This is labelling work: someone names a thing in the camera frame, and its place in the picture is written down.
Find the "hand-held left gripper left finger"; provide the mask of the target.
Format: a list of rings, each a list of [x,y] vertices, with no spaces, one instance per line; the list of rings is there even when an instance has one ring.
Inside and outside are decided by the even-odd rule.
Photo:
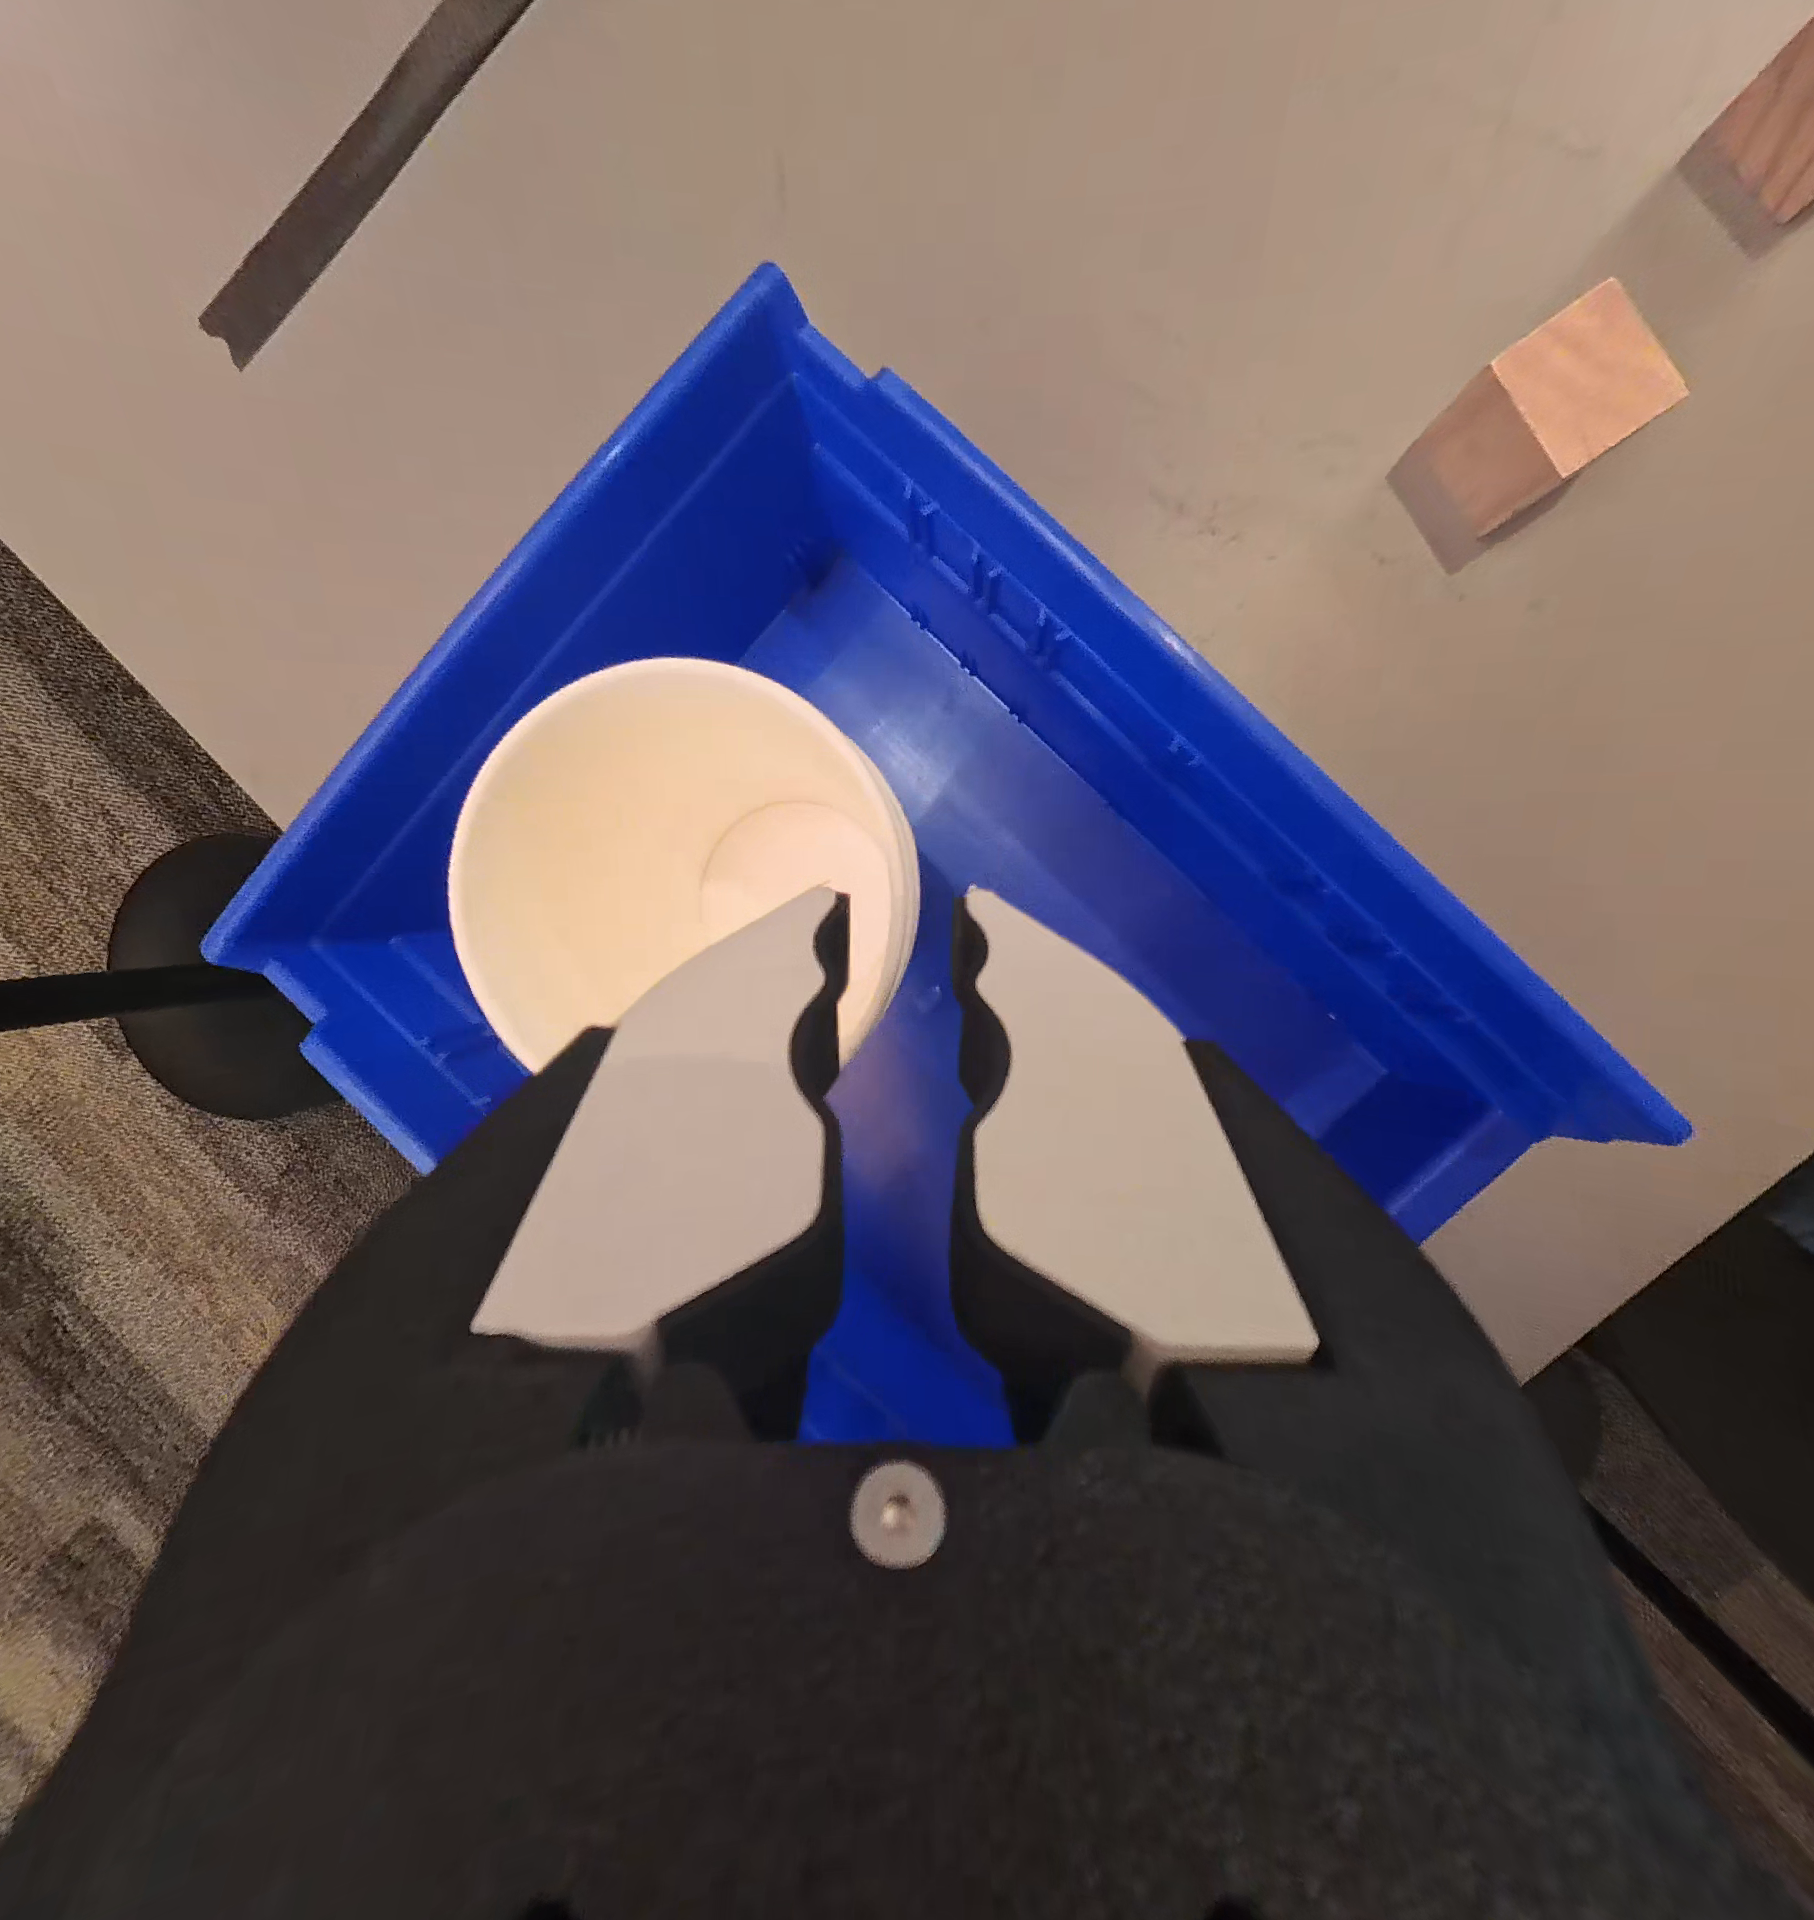
[[[848,903],[804,889],[705,946],[616,1024],[471,1330],[660,1352],[796,1248],[840,1149]]]

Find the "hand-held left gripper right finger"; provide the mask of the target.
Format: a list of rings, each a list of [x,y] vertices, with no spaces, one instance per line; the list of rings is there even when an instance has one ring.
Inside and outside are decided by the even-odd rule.
[[[1180,1029],[1004,896],[961,903],[1007,1066],[969,1135],[987,1252],[1065,1308],[1067,1369],[1303,1363],[1320,1336]]]

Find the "blue plastic bin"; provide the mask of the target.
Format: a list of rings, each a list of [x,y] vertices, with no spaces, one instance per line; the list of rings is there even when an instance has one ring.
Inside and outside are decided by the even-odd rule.
[[[786,684],[919,851],[903,985],[834,1087],[844,1303],[811,1442],[1011,1439],[949,1308],[967,1102],[950,953],[982,886],[1228,1052],[1422,1240],[1548,1138],[1688,1120],[1159,615],[757,268],[514,545],[208,928],[418,1169],[525,1080],[445,900],[455,815],[540,700],[650,656]]]

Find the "wooden cube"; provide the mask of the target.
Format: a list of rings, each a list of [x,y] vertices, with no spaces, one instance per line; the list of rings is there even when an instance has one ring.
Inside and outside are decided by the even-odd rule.
[[[1702,133],[1683,175],[1739,235],[1814,210],[1814,15]]]
[[[1451,533],[1493,538],[1688,393],[1626,284],[1610,276],[1484,363],[1396,469]]]

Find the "black stand with round base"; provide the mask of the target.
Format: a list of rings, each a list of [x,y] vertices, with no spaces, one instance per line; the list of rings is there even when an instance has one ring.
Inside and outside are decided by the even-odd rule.
[[[176,1100],[236,1121],[342,1105],[303,1052],[309,1019],[265,974],[215,964],[203,939],[276,844],[218,832],[157,857],[127,887],[99,972],[0,982],[0,1033],[105,1021]]]

